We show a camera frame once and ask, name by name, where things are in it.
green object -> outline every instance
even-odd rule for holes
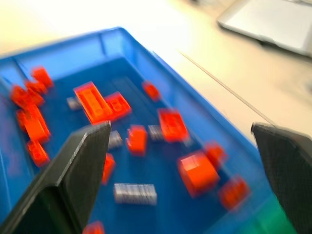
[[[296,234],[277,198],[268,201],[252,222],[244,226],[240,234]]]

table surface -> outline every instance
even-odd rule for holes
[[[0,55],[123,26],[253,143],[250,127],[257,121],[312,135],[312,98],[302,85],[312,78],[310,60],[221,30],[216,18],[232,3],[2,0]]]

blue plastic tray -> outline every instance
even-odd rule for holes
[[[44,144],[50,158],[72,131],[89,124],[82,110],[71,111],[66,103],[66,98],[75,95],[73,88],[88,81],[93,81],[103,96],[120,91],[132,107],[132,114],[112,125],[123,139],[130,124],[159,124],[157,108],[163,107],[178,109],[191,131],[191,145],[149,142],[145,158],[132,157],[126,147],[111,151],[117,165],[109,184],[101,187],[90,218],[90,222],[102,221],[106,233],[234,233],[272,195],[257,149],[162,59],[123,28],[114,28],[0,60],[0,222],[39,171],[25,150],[29,138],[17,125],[16,107],[8,93],[12,84],[24,86],[25,79],[32,79],[32,68],[41,65],[55,82],[41,108],[52,134]],[[159,89],[161,102],[154,103],[146,96],[141,87],[145,79]],[[229,160],[219,173],[218,187],[192,199],[176,161],[211,140],[227,151]],[[240,209],[227,212],[217,191],[235,174],[247,181],[253,193]],[[157,206],[115,204],[115,182],[153,183]]]

